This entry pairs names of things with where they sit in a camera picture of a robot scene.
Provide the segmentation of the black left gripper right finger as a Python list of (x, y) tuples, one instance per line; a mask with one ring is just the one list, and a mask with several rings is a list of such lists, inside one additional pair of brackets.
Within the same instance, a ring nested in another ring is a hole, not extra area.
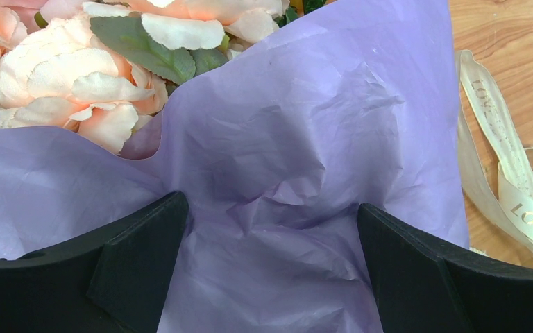
[(371, 204), (359, 238), (385, 332), (533, 332), (533, 269), (474, 253)]

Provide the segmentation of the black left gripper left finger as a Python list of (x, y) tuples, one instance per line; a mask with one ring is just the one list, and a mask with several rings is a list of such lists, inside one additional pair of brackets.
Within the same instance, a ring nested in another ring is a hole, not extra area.
[(188, 210), (173, 192), (68, 241), (0, 259), (0, 332), (155, 332)]

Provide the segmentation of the cream ribbon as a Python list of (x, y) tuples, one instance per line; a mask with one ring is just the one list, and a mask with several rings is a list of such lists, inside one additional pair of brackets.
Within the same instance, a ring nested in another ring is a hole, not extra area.
[(457, 123), (457, 159), (462, 188), (490, 223), (533, 254), (533, 170), (502, 93), (490, 72), (469, 50), (455, 54), (457, 75), (473, 115), (498, 159), (493, 192), (463, 113)]

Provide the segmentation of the purple paper bouquet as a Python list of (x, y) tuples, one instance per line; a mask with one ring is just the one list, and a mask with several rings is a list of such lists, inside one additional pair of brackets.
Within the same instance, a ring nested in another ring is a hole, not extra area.
[(358, 207), (467, 247), (458, 115), (447, 1), (336, 1), (179, 87), (121, 156), (0, 130), (0, 259), (179, 191), (155, 332), (381, 332)]

